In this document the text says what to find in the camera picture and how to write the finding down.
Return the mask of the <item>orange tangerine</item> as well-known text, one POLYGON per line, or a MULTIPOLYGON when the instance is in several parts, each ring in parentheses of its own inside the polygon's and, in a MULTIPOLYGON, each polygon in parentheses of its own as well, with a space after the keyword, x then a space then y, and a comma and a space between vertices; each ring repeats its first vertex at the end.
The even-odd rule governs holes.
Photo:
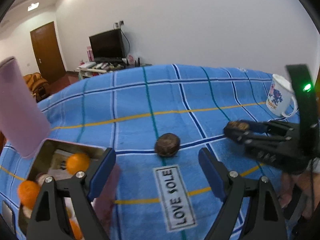
POLYGON ((91 159, 85 153, 72 154, 66 160, 66 170, 69 174, 75 175, 79 171, 86 172, 89 168, 91 159))
POLYGON ((35 206, 39 192, 39 184, 31 180, 21 182, 17 188, 17 195, 21 204, 31 210, 35 206))
POLYGON ((73 235, 74 235, 74 238, 76 240, 82 240, 83 239, 83 234, 81 232, 81 229, 80 227, 78 226, 78 224, 73 221, 73 220, 69 220, 70 222, 70 225, 71 225, 71 228, 72 228, 72 232, 73 232, 73 235))

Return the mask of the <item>dark wrinkled passion fruit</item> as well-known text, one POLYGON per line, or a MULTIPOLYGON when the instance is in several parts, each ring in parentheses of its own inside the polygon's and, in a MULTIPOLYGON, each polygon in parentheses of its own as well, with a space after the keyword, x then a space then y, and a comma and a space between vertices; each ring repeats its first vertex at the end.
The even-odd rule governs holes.
POLYGON ((177 154, 180 143, 181 140, 177 135, 165 133, 157 139, 154 149, 159 156, 170 158, 177 154))

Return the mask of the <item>brown wrinkled passion fruit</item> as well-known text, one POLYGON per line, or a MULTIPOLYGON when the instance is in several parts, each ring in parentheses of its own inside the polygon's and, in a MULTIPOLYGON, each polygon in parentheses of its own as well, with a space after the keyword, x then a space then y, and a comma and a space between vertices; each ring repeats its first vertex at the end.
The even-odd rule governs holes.
POLYGON ((244 121, 230 121, 228 122, 227 127, 241 131, 249 130, 249 124, 244 121))

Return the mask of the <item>cut purple yam piece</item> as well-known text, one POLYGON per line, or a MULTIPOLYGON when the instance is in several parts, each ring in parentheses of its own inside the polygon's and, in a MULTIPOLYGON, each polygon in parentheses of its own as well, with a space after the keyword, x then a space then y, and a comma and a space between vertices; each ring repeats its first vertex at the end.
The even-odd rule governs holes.
POLYGON ((35 178, 35 181, 37 182, 37 184, 39 185, 39 187, 41 187, 44 182, 45 182, 45 179, 47 177, 49 177, 50 175, 49 174, 46 174, 46 173, 39 173, 36 178, 35 178))

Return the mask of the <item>white enamel mug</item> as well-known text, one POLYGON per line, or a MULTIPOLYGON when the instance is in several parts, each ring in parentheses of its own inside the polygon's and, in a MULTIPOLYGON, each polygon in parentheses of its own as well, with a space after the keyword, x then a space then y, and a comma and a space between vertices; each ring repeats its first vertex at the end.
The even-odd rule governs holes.
POLYGON ((266 106, 276 116, 294 116, 298 110, 298 103, 291 82, 281 75, 273 74, 266 106))

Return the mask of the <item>pink metal tin box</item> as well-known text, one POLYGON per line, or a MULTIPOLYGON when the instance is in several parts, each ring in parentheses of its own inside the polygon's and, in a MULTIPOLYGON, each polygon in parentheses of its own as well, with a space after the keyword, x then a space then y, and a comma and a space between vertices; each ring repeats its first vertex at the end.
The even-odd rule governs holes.
POLYGON ((120 168, 112 148, 47 139, 43 142, 27 176, 34 180, 48 174, 41 186, 31 218, 19 212, 18 226, 26 239, 75 239, 65 199, 71 201, 84 239, 109 239, 112 212, 120 168), (54 154, 87 154, 91 161, 86 171, 58 177, 49 171, 54 154))

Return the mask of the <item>blue plaid tablecloth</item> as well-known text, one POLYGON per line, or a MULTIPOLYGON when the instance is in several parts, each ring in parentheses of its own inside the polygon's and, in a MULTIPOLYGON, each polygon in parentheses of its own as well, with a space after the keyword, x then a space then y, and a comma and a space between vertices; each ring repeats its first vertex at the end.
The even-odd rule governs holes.
POLYGON ((178 64, 81 80, 36 102, 1 66, 1 206, 19 239, 287 239, 281 170, 301 115, 272 74, 178 64))

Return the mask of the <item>white tv stand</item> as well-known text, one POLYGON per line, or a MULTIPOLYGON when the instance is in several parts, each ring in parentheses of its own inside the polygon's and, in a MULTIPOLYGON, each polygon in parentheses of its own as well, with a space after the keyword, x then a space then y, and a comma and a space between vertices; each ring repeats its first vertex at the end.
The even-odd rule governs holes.
POLYGON ((113 73, 119 70, 140 67, 140 61, 135 61, 134 64, 129 64, 128 59, 123 62, 81 62, 77 68, 79 80, 99 76, 106 73, 113 73))

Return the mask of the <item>brown wooden door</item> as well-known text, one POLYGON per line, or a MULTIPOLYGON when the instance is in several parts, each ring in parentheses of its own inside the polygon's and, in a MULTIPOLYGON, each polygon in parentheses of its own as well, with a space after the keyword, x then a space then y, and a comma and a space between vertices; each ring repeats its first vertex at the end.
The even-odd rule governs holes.
POLYGON ((42 77, 49 84, 66 74, 57 42, 54 22, 49 22, 30 32, 35 59, 42 77))

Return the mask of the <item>black television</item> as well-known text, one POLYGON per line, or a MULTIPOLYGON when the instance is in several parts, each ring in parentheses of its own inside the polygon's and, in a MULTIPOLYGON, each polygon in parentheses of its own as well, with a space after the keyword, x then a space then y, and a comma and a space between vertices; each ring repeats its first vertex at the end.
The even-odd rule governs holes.
POLYGON ((120 29, 113 29, 90 36, 89 41, 95 59, 122 59, 125 57, 125 48, 120 29))

